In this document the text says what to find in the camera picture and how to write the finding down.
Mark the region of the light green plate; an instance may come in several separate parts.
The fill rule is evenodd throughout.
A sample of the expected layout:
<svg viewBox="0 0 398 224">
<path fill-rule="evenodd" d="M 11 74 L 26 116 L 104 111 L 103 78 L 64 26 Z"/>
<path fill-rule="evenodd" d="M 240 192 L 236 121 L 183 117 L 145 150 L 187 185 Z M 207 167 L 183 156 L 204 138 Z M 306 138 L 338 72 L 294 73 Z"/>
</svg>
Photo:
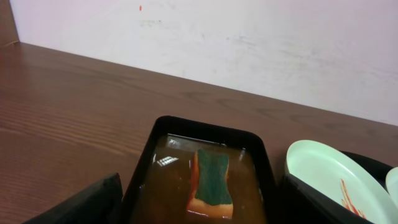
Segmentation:
<svg viewBox="0 0 398 224">
<path fill-rule="evenodd" d="M 398 207 L 398 167 L 391 169 L 386 175 L 386 189 L 391 200 Z"/>
<path fill-rule="evenodd" d="M 323 208 L 338 220 L 397 223 L 397 207 L 384 187 L 357 162 L 326 144 L 299 140 L 290 145 L 285 173 L 325 196 Z"/>
</svg>

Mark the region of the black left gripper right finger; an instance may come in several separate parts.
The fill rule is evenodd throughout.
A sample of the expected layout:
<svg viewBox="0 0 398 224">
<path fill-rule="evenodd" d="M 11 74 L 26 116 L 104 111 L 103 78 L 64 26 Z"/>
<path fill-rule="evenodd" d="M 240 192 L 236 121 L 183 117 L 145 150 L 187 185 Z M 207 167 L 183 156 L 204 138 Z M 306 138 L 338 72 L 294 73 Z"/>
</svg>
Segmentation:
<svg viewBox="0 0 398 224">
<path fill-rule="evenodd" d="M 287 223 L 371 224 L 292 174 L 284 175 L 282 197 Z"/>
</svg>

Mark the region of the green orange sponge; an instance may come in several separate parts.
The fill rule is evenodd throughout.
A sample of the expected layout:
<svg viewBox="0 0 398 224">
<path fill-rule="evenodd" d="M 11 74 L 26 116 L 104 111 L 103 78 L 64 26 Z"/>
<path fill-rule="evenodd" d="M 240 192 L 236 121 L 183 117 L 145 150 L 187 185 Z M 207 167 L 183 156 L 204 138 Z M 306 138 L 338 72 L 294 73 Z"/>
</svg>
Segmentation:
<svg viewBox="0 0 398 224">
<path fill-rule="evenodd" d="M 231 219 L 233 200 L 228 190 L 229 156 L 199 149 L 191 165 L 187 211 L 209 218 Z"/>
</svg>

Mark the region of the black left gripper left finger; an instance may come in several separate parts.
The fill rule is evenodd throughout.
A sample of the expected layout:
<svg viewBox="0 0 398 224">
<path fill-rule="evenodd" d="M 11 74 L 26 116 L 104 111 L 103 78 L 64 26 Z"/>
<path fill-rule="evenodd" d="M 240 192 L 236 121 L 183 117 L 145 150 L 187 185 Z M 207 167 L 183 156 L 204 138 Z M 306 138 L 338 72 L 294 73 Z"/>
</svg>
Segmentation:
<svg viewBox="0 0 398 224">
<path fill-rule="evenodd" d="M 25 224 L 116 223 L 122 197 L 119 174 L 110 174 Z"/>
</svg>

